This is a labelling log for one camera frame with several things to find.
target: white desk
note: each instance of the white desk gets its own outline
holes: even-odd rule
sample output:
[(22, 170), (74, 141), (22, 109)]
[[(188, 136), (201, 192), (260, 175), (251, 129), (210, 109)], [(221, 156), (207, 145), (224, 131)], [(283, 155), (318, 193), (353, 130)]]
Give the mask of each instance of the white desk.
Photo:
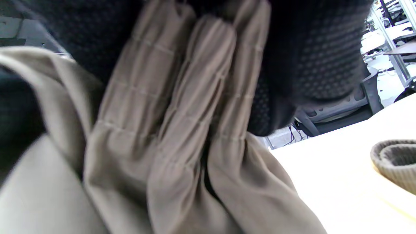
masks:
[(379, 175), (369, 152), (382, 140), (416, 139), (415, 118), (412, 95), (367, 121), (272, 153), (329, 234), (414, 234), (416, 196)]
[[(389, 35), (390, 39), (394, 40), (400, 36), (408, 35), (413, 33), (413, 31), (403, 31), (407, 27), (411, 27), (412, 24), (410, 22), (386, 28), (386, 32)], [(361, 41), (361, 54), (365, 54), (371, 50), (374, 50), (386, 42), (383, 34), (381, 33), (380, 29), (377, 29), (373, 32), (368, 32), (363, 35), (363, 40)]]

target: black fabric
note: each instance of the black fabric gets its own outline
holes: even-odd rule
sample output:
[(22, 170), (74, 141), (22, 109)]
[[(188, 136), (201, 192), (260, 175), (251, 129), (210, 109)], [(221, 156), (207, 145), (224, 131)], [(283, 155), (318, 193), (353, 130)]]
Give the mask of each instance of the black fabric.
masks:
[[(15, 0), (86, 70), (107, 82), (141, 8), (139, 0)], [(190, 0), (198, 14), (224, 0)], [(271, 0), (272, 18), (248, 131), (266, 136), (299, 106), (349, 95), (363, 74), (360, 38), (370, 0)]]
[(0, 186), (19, 156), (43, 131), (30, 86), (0, 67)]
[(106, 83), (142, 7), (140, 0), (15, 0), (87, 71)]
[(269, 93), (270, 105), (259, 111), (259, 98), (253, 103), (251, 133), (272, 134), (290, 123), (294, 109), (337, 102), (359, 85), (365, 77), (360, 69), (360, 39), (371, 2), (289, 1), (282, 13), (281, 2), (271, 1), (272, 19), (263, 58), (265, 78), (259, 81), (269, 87), (265, 91), (265, 85), (258, 85), (255, 94)]

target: cable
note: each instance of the cable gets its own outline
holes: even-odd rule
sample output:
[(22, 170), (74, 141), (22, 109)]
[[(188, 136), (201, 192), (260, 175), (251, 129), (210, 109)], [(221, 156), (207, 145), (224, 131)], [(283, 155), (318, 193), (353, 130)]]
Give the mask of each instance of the cable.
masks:
[(303, 138), (303, 136), (302, 136), (302, 134), (300, 133), (300, 131), (298, 130), (298, 129), (296, 129), (295, 128), (295, 126), (293, 126), (293, 128), (299, 133), (299, 136), (300, 136), (300, 140), (301, 141), (303, 141), (303, 140), (305, 140), (304, 138)]

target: metal frame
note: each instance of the metal frame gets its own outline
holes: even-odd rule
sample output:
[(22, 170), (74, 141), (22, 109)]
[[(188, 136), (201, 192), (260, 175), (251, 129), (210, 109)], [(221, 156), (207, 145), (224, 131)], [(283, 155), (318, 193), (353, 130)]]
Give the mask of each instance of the metal frame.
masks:
[(407, 19), (412, 24), (413, 31), (416, 32), (416, 7), (414, 2), (412, 0), (399, 0), (399, 3)]
[[(380, 31), (382, 32), (385, 40), (386, 40), (386, 44), (387, 47), (389, 48), (389, 50), (393, 50), (396, 48), (396, 44), (394, 44), (393, 40), (389, 37), (386, 28), (384, 27), (383, 22), (380, 19), (380, 16), (378, 16), (376, 10), (374, 9), (374, 5), (371, 7), (370, 10), (370, 14), (371, 17), (373, 18), (374, 24), (376, 24)], [(406, 84), (406, 82), (411, 79), (410, 73), (406, 68), (406, 65), (403, 62), (403, 59), (401, 58), (400, 55), (389, 55), (390, 61), (397, 73), (397, 75), (400, 78), (400, 81), (402, 83), (402, 85), (404, 86)]]

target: fabric fold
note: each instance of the fabric fold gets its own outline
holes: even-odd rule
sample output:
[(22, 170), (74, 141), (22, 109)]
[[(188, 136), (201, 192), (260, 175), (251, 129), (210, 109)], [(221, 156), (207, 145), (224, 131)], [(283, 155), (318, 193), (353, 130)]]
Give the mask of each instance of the fabric fold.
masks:
[(199, 183), (199, 161), (235, 41), (233, 27), (221, 19), (204, 16), (194, 27), (149, 177), (147, 197), (156, 233), (181, 233), (181, 227), (192, 223), (186, 217)]
[(416, 140), (379, 142), (370, 156), (380, 174), (416, 195)]
[(187, 5), (150, 1), (109, 81), (87, 146), (84, 183), (111, 233), (152, 233), (147, 179), (195, 20)]
[(75, 61), (37, 47), (1, 48), (0, 64), (31, 86), (49, 136), (81, 176), (103, 84)]
[(230, 1), (225, 14), (234, 15), (238, 41), (221, 100), (224, 108), (212, 128), (208, 174), (213, 190), (243, 233), (326, 233), (278, 161), (246, 132), (270, 5), (266, 0)]

